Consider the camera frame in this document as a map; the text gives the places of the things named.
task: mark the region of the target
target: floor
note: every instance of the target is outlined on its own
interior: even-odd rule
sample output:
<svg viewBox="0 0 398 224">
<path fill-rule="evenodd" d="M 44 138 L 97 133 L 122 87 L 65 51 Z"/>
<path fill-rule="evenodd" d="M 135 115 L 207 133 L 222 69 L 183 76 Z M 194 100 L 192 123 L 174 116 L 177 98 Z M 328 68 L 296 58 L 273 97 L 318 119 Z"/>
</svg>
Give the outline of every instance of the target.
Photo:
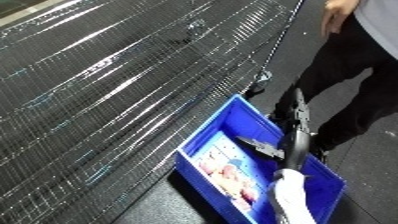
<svg viewBox="0 0 398 224">
<path fill-rule="evenodd" d="M 283 90 L 310 63 L 322 45 L 324 40 L 319 35 L 322 6 L 323 1 L 320 0 L 305 2 L 296 23 L 273 58 L 269 67 L 274 74 L 273 81 L 264 93 L 251 100 L 262 112 L 272 110 Z M 5 12 L 7 9 L 2 7 L 1 10 Z M 4 17 L 0 19 L 0 26 L 27 13 L 29 10 Z M 370 71 L 366 71 L 339 84 L 311 102 L 312 130 L 316 131 L 322 122 L 342 109 L 369 74 Z M 369 132 L 332 152 L 329 166 L 347 180 L 348 187 L 331 217 L 331 224 L 398 223 L 398 213 L 395 212 L 398 194 L 394 193 L 398 184 L 397 135 L 398 116 L 393 115 L 376 122 Z M 193 224 L 223 223 L 223 220 L 199 195 L 192 193 L 190 186 L 177 173 L 172 172 L 115 223 Z"/>
</svg>

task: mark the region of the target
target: leg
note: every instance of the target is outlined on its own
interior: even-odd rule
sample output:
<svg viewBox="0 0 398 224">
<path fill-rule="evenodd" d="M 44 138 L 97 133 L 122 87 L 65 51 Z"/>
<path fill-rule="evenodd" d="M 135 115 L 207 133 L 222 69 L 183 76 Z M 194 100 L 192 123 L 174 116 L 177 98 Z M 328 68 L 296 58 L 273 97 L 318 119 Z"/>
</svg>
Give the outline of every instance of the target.
<svg viewBox="0 0 398 224">
<path fill-rule="evenodd" d="M 398 112 L 398 61 L 374 68 L 361 84 L 358 95 L 341 112 L 319 128 L 316 145 L 331 150 L 364 134 L 378 119 Z"/>
<path fill-rule="evenodd" d="M 282 120 L 286 118 L 295 88 L 302 90 L 308 103 L 325 89 L 385 60 L 384 55 L 386 52 L 363 30 L 355 17 L 350 16 L 341 34 L 331 34 L 312 64 L 283 94 L 275 106 L 274 116 Z"/>
</svg>

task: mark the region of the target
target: white glove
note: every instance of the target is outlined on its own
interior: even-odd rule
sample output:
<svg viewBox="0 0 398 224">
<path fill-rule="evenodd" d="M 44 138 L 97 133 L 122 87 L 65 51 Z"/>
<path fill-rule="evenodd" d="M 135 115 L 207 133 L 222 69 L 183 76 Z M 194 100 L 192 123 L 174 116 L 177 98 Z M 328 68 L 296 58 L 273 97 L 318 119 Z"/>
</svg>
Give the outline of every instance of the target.
<svg viewBox="0 0 398 224">
<path fill-rule="evenodd" d="M 304 175 L 281 169 L 274 173 L 274 178 L 267 194 L 278 224 L 315 224 L 305 201 Z"/>
</svg>

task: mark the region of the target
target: blue plastic crate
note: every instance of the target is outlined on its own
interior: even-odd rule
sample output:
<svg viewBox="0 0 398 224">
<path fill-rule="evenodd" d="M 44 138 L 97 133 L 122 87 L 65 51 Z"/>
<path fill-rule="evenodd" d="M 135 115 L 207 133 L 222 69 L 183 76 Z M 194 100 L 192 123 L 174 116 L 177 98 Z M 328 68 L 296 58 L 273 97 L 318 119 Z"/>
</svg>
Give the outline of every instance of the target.
<svg viewBox="0 0 398 224">
<path fill-rule="evenodd" d="M 282 132 L 240 95 L 233 96 L 178 149 L 176 169 L 229 223 L 275 223 L 275 214 L 268 202 L 266 190 L 272 181 L 276 163 L 256 157 L 252 151 L 236 144 L 236 136 L 254 138 L 276 145 Z M 226 161 L 232 161 L 240 172 L 256 181 L 259 199 L 250 212 L 234 206 L 222 193 L 198 162 L 209 151 L 217 151 Z M 345 181 L 309 155 L 303 173 L 311 175 L 305 183 L 307 206 L 318 224 L 327 223 L 342 196 Z"/>
</svg>

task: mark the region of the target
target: shoe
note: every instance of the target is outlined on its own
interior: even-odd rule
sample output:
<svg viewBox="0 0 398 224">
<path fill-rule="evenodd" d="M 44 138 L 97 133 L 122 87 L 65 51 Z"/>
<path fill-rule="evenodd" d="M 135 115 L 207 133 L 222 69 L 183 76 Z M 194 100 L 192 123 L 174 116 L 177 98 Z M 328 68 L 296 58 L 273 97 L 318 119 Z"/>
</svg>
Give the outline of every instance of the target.
<svg viewBox="0 0 398 224">
<path fill-rule="evenodd" d="M 321 163 L 327 164 L 329 150 L 324 150 L 322 147 L 319 147 L 315 139 L 317 137 L 317 133 L 310 133 L 311 135 L 311 144 L 310 144 L 310 153 L 315 156 Z"/>
</svg>

